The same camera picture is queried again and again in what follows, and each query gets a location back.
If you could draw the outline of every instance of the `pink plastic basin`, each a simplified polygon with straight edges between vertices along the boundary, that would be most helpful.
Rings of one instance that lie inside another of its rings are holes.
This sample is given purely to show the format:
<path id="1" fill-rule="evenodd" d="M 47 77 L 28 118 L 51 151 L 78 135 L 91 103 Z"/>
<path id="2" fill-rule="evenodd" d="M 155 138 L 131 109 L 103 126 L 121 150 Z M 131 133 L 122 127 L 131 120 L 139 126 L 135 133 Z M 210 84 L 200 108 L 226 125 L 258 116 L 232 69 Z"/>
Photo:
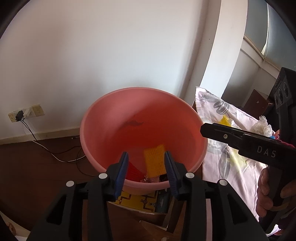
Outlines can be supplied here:
<path id="1" fill-rule="evenodd" d="M 80 128 L 83 151 L 98 172 L 119 161 L 129 161 L 146 173 L 144 149 L 161 144 L 177 162 L 195 172 L 203 162 L 207 139 L 200 134 L 202 120 L 186 102 L 152 88 L 125 88 L 108 93 L 86 111 Z M 168 188 L 169 182 L 125 180 L 123 190 L 144 195 Z"/>

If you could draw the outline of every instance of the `yellow sponge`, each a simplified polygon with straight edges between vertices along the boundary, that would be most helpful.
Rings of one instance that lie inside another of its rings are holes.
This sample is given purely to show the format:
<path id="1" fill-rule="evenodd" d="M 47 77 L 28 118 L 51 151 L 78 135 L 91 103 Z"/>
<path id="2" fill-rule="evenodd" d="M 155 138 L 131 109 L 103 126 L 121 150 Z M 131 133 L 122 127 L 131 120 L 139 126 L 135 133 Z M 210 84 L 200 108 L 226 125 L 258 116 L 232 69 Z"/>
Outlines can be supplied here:
<path id="1" fill-rule="evenodd" d="M 163 145 L 144 150 L 144 158 L 147 167 L 146 177 L 157 177 L 166 174 L 164 153 L 165 147 Z"/>

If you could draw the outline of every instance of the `finger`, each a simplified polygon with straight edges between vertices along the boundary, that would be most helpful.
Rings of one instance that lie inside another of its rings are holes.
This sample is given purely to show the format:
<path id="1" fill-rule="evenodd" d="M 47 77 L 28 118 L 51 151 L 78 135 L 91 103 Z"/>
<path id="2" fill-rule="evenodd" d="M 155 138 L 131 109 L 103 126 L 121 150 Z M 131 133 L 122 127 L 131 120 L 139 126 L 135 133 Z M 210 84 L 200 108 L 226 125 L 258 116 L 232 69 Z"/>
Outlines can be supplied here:
<path id="1" fill-rule="evenodd" d="M 256 204 L 256 213 L 259 215 L 259 217 L 263 218 L 266 216 L 267 211 L 260 205 L 260 203 L 257 200 Z"/>
<path id="2" fill-rule="evenodd" d="M 261 172 L 262 177 L 261 177 L 261 183 L 263 185 L 267 185 L 268 186 L 268 180 L 269 180 L 269 173 L 268 173 L 268 169 L 264 168 Z"/>
<path id="3" fill-rule="evenodd" d="M 296 195 L 296 180 L 291 181 L 281 190 L 281 198 L 291 197 Z"/>
<path id="4" fill-rule="evenodd" d="M 273 207 L 273 201 L 268 196 L 265 196 L 259 189 L 257 189 L 257 197 L 260 205 L 266 210 L 270 210 Z"/>
<path id="5" fill-rule="evenodd" d="M 265 168 L 262 170 L 258 180 L 258 188 L 264 195 L 267 195 L 269 193 L 268 177 L 268 170 L 267 168 Z"/>

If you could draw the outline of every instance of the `electrical outlet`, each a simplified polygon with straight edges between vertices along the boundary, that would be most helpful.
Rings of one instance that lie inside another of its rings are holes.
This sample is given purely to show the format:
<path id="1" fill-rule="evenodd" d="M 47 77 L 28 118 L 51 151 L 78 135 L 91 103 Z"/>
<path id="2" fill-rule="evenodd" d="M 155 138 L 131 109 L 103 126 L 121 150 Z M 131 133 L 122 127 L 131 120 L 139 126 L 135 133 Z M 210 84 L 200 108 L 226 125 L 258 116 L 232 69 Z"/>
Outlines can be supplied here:
<path id="1" fill-rule="evenodd" d="M 33 106 L 32 106 L 32 110 L 33 110 L 35 116 L 41 116 L 41 115 L 44 115 L 43 109 L 42 109 L 42 107 L 41 107 L 40 104 L 33 105 Z"/>
<path id="2" fill-rule="evenodd" d="M 23 111 L 24 114 L 29 113 L 28 116 L 25 116 L 26 119 L 32 118 L 32 117 L 35 117 L 35 116 L 44 115 L 44 112 L 43 112 L 43 109 L 42 109 L 41 105 L 39 105 L 39 104 L 38 105 L 33 105 L 31 107 L 19 109 L 19 110 L 16 110 L 14 112 L 9 113 L 8 116 L 9 116 L 9 119 L 10 119 L 11 122 L 16 122 L 15 117 L 16 117 L 17 113 L 19 111 L 21 111 L 21 110 Z"/>
<path id="3" fill-rule="evenodd" d="M 9 116 L 9 119 L 11 122 L 16 122 L 16 120 L 15 120 L 16 114 L 14 112 L 9 113 L 8 116 Z"/>

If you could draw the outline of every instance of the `human hand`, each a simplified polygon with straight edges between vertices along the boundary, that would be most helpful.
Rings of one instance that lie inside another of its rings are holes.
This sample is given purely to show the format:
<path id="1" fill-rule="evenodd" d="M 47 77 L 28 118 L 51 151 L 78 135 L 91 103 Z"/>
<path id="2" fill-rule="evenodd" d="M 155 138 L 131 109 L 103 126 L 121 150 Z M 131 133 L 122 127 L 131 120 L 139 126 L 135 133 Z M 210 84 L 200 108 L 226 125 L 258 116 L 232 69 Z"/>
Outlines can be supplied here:
<path id="1" fill-rule="evenodd" d="M 270 210 L 273 207 L 273 201 L 267 196 L 269 193 L 268 185 L 269 174 L 267 168 L 263 169 L 259 180 L 257 188 L 257 202 L 256 202 L 256 213 L 259 217 L 265 217 L 267 210 Z"/>
<path id="2" fill-rule="evenodd" d="M 265 217 L 267 210 L 270 210 L 273 207 L 272 200 L 267 196 L 269 194 L 269 174 L 267 168 L 263 169 L 259 180 L 258 180 L 258 189 L 257 189 L 257 203 L 256 203 L 256 212 L 259 217 Z M 287 210 L 291 210 L 296 206 L 296 180 L 291 181 L 286 186 L 283 187 L 281 190 L 281 198 L 292 197 L 289 201 L 289 205 Z M 281 220 L 278 225 L 280 230 L 279 232 L 275 233 L 276 235 L 280 235 L 289 224 L 290 218 L 284 218 Z"/>

